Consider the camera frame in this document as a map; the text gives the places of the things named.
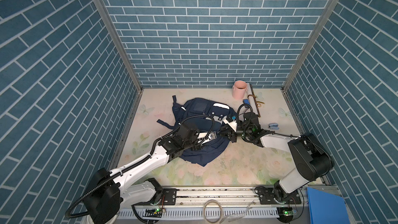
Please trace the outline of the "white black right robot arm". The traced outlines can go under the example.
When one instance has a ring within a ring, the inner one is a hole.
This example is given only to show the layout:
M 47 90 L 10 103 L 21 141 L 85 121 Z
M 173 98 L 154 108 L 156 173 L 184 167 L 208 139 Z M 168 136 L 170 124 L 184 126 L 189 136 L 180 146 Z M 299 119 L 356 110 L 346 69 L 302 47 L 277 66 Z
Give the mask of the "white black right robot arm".
M 256 114 L 245 113 L 243 121 L 237 116 L 227 117 L 218 135 L 231 142 L 241 137 L 247 143 L 291 154 L 295 168 L 274 184 L 273 197 L 278 203 L 285 203 L 299 188 L 328 174 L 334 167 L 334 160 L 312 133 L 294 136 L 263 129 Z

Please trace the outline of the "navy blue student backpack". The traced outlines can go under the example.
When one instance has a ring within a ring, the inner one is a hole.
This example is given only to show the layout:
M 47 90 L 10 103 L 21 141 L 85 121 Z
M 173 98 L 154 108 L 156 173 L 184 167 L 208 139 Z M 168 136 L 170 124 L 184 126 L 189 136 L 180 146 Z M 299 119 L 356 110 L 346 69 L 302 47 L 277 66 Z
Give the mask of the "navy blue student backpack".
M 176 96 L 173 96 L 172 111 L 175 117 L 174 125 L 169 125 L 160 119 L 157 120 L 157 123 L 173 131 L 182 123 L 195 123 L 200 132 L 214 131 L 216 135 L 227 117 L 236 116 L 236 111 L 228 105 L 199 97 L 181 105 L 176 102 Z M 204 144 L 200 150 L 185 150 L 180 158 L 204 167 L 222 154 L 229 142 L 228 138 L 217 135 L 215 140 Z

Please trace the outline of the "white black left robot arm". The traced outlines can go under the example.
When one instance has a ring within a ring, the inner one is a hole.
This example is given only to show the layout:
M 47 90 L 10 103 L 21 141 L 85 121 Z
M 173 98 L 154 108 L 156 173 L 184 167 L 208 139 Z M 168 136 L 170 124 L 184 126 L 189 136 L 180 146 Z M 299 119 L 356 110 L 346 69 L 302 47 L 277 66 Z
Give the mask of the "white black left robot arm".
M 138 159 L 110 171 L 95 172 L 84 191 L 85 220 L 91 224 L 113 223 L 121 208 L 136 203 L 157 200 L 162 187 L 155 179 L 135 186 L 149 172 L 178 158 L 187 149 L 197 148 L 217 137 L 213 130 L 201 132 L 191 122 L 156 139 L 151 151 Z

